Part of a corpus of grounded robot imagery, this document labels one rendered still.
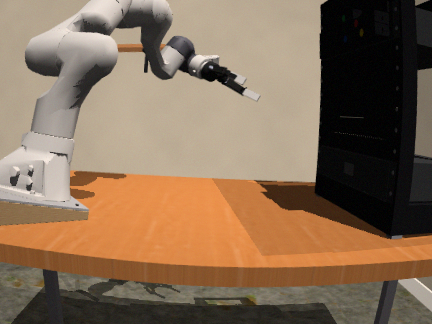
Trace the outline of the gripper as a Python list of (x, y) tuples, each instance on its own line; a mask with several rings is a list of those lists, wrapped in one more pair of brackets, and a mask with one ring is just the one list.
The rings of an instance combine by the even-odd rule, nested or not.
[[(224, 75), (222, 75), (222, 74), (224, 74)], [(243, 77), (243, 76), (241, 76), (237, 73), (234, 73), (230, 70), (227, 70), (226, 67), (219, 66), (217, 63), (214, 63), (212, 61), (209, 61), (209, 62), (204, 64), (204, 66), (202, 67), (202, 70), (201, 70), (201, 77), (204, 80), (207, 80), (209, 82), (213, 82), (213, 81), (217, 80), (222, 85), (225, 85), (225, 86), (228, 85), (227, 87), (229, 87), (230, 89), (234, 90), (235, 92), (238, 91), (237, 93), (239, 93), (240, 95), (246, 96), (252, 100), (258, 101), (260, 98), (259, 94), (247, 89), (247, 87), (244, 88), (241, 86), (241, 85), (244, 85), (245, 81), (247, 80), (246, 77)], [(241, 85), (239, 85), (238, 83)]]

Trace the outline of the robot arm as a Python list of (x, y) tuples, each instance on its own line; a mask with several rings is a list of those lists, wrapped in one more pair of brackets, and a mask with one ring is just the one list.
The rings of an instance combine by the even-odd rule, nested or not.
[(22, 146), (0, 160), (1, 192), (36, 201), (70, 200), (70, 163), (80, 107), (117, 63), (118, 47), (110, 37), (115, 28), (141, 27), (151, 71), (161, 80), (172, 79), (180, 66), (182, 72), (203, 79), (206, 62), (219, 65), (219, 56), (196, 55), (193, 43), (183, 36), (173, 36), (160, 51), (173, 21), (165, 2), (90, 0), (74, 16), (30, 40), (27, 67), (58, 79), (37, 99), (32, 132), (22, 134)]

